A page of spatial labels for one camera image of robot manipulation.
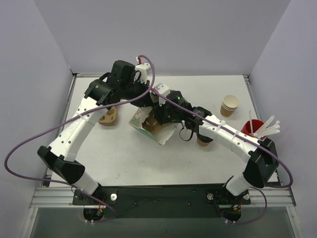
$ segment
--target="purple cable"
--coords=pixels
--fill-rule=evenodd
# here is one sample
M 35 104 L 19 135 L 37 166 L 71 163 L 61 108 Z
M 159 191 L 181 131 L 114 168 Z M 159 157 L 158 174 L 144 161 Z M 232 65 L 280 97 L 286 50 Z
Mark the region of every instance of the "purple cable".
M 256 187 L 253 187 L 253 189 L 259 191 L 259 192 L 263 195 L 263 198 L 264 198 L 265 207 L 264 207 L 264 210 L 263 210 L 263 212 L 262 212 L 261 215 L 259 215 L 259 216 L 256 217 L 256 218 L 253 218 L 253 219 L 251 219 L 251 220 L 245 221 L 245 222 L 233 222 L 233 221 L 231 221 L 231 220 L 226 219 L 226 218 L 223 216 L 224 210 L 222 211 L 221 216 L 222 216 L 223 218 L 225 218 L 228 222 L 233 223 L 233 224 L 235 224 L 235 225 L 246 225 L 246 224 L 250 224 L 250 223 L 255 222 L 255 221 L 261 219 L 262 217 L 264 217 L 264 215 L 266 214 L 266 211 L 267 211 L 267 199 L 266 199 L 266 196 L 265 196 L 265 194 L 264 194 L 260 189 L 258 189 L 258 188 L 256 188 Z
M 217 123 L 214 123 L 214 122 L 212 122 L 212 121 L 210 121 L 210 120 L 208 120 L 208 119 L 202 117 L 201 115 L 198 115 L 197 113 L 194 113 L 194 112 L 192 112 L 192 111 L 190 111 L 190 110 L 188 110 L 188 109 L 186 109 L 186 108 L 184 108 L 184 107 L 178 105 L 177 103 L 173 102 L 172 100 L 170 100 L 170 99 L 168 99 L 167 97 L 165 97 L 165 96 L 161 95 L 160 93 L 158 93 L 156 90 L 151 89 L 151 91 L 152 91 L 153 93 L 155 93 L 156 95 L 158 95 L 159 97 L 161 97 L 161 98 L 163 98 L 164 100 L 166 100 L 167 102 L 171 103 L 171 104 L 174 105 L 175 107 L 177 107 L 177 108 L 179 108 L 179 109 L 181 109 L 181 110 L 183 110 L 183 111 L 185 111 L 185 112 L 187 112 L 187 113 L 189 113 L 189 114 L 191 114 L 191 115 L 194 115 L 194 116 L 198 117 L 199 119 L 208 122 L 208 123 L 211 124 L 211 125 L 219 126 Z M 221 128 L 224 129 L 225 131 L 229 132 L 229 133 L 232 134 L 232 135 L 235 134 L 233 131 L 229 130 L 229 129 L 226 128 L 226 127 L 223 127 L 223 126 L 222 126 Z M 282 167 L 287 171 L 287 173 L 288 173 L 288 175 L 289 175 L 289 180 L 290 180 L 289 184 L 287 184 L 287 185 L 268 185 L 268 187 L 286 188 L 286 187 L 290 187 L 290 186 L 293 184 L 293 175 L 292 175 L 291 171 L 290 171 L 290 170 L 288 169 L 288 167 L 283 163 L 283 161 L 281 161 L 276 155 L 274 155 L 272 152 L 270 152 L 270 151 L 267 150 L 266 148 L 264 148 L 264 147 L 262 147 L 262 146 L 260 146 L 260 145 L 258 145 L 258 144 L 256 144 L 256 143 L 254 143 L 253 141 L 250 141 L 250 140 L 248 140 L 248 139 L 246 139 L 246 138 L 244 138 L 244 137 L 242 137 L 242 136 L 240 136 L 240 135 L 237 135 L 237 134 L 236 134 L 235 136 L 238 137 L 239 139 L 244 140 L 244 141 L 248 142 L 249 144 L 252 144 L 252 145 L 258 147 L 259 149 L 261 149 L 261 150 L 267 152 L 267 153 L 268 153 L 269 155 L 271 155 L 277 162 L 279 162 L 279 163 L 282 165 Z
M 111 108 L 111 107 L 115 107 L 115 106 L 119 106 L 119 105 L 123 105 L 123 104 L 127 104 L 127 103 L 132 103 L 132 102 L 135 102 L 135 101 L 139 100 L 140 98 L 143 98 L 143 97 L 150 91 L 150 89 L 151 89 L 151 88 L 153 87 L 153 85 L 154 85 L 154 81 L 155 81 L 155 68 L 154 68 L 153 63 L 151 62 L 151 60 L 150 60 L 147 56 L 139 55 L 139 56 L 138 56 L 138 59 L 139 59 L 139 58 L 145 58 L 145 59 L 149 62 L 150 66 L 151 66 L 151 68 L 152 68 L 152 73 L 153 73 L 153 75 L 152 75 L 152 82 L 151 82 L 149 88 L 148 88 L 144 93 L 142 93 L 140 96 L 138 96 L 138 97 L 136 97 L 136 98 L 133 98 L 133 99 L 131 99 L 131 100 L 127 100 L 127 101 L 124 101 L 124 102 L 109 104 L 109 105 L 101 106 L 101 107 L 98 107 L 98 108 L 90 109 L 90 110 L 88 110 L 88 111 L 83 112 L 83 113 L 81 114 L 81 116 L 84 116 L 84 115 L 86 115 L 86 114 L 89 114 L 89 113 L 92 113 L 92 112 L 95 112 L 95 111 L 98 111 L 98 110 L 101 110 L 101 109 L 104 109 L 104 108 Z M 12 171 L 12 170 L 8 167 L 8 160 L 9 160 L 10 156 L 13 154 L 13 152 L 16 151 L 16 150 L 17 150 L 19 147 L 21 147 L 22 145 L 24 145 L 24 144 L 26 144 L 26 143 L 28 143 L 28 142 L 30 142 L 30 141 L 36 139 L 36 138 L 39 138 L 39 137 L 41 137 L 41 136 L 43 136 L 43 135 L 45 135 L 45 134 L 47 134 L 47 133 L 50 133 L 51 131 L 56 130 L 57 128 L 59 128 L 59 127 L 61 127 L 61 126 L 64 126 L 64 125 L 66 125 L 66 124 L 68 124 L 68 123 L 70 123 L 70 122 L 72 122 L 72 121 L 74 121 L 74 120 L 77 120 L 78 118 L 80 118 L 80 116 L 75 116 L 75 117 L 73 117 L 73 118 L 71 118 L 71 119 L 69 119 L 69 120 L 67 120 L 67 121 L 65 121 L 65 122 L 63 122 L 63 123 L 61 123 L 61 124 L 55 126 L 55 127 L 52 127 L 51 129 L 48 129 L 48 130 L 46 130 L 46 131 L 44 131 L 44 132 L 42 132 L 42 133 L 40 133 L 40 134 L 37 134 L 37 135 L 35 135 L 35 136 L 32 136 L 32 137 L 30 137 L 30 138 L 28 138 L 28 139 L 22 141 L 21 143 L 17 144 L 16 146 L 14 146 L 14 147 L 9 151 L 9 153 L 6 155 L 6 157 L 5 157 L 5 160 L 4 160 L 4 167 L 5 167 L 5 169 L 6 169 L 10 174 L 12 174 L 12 175 L 14 175 L 14 176 L 17 176 L 17 177 L 19 177 L 19 178 L 22 178 L 22 179 L 29 179 L 29 180 L 36 180 L 36 181 L 44 181 L 44 182 L 58 182 L 58 183 L 61 183 L 61 184 L 66 184 L 66 185 L 69 185 L 69 186 L 73 186 L 73 185 L 71 185 L 71 184 L 69 184 L 69 183 L 67 183 L 67 182 L 64 182 L 64 181 L 59 181 L 59 180 L 54 180 L 54 179 L 48 179 L 48 178 L 35 178 L 35 177 L 29 177 L 29 176 L 20 175 L 20 174 L 18 174 L 18 173 L 16 173 L 16 172 Z M 101 203 L 102 205 L 106 206 L 106 207 L 109 208 L 111 211 L 113 211 L 114 213 L 116 213 L 116 211 L 115 211 L 112 207 L 110 207 L 108 204 L 106 204 L 105 202 L 102 202 L 101 200 L 99 200 L 99 199 L 93 197 L 92 195 L 89 195 L 89 194 L 87 194 L 87 193 L 85 193 L 85 192 L 83 192 L 83 191 L 82 191 L 82 193 L 85 194 L 86 196 L 88 196 L 88 197 L 94 199 L 95 201 Z

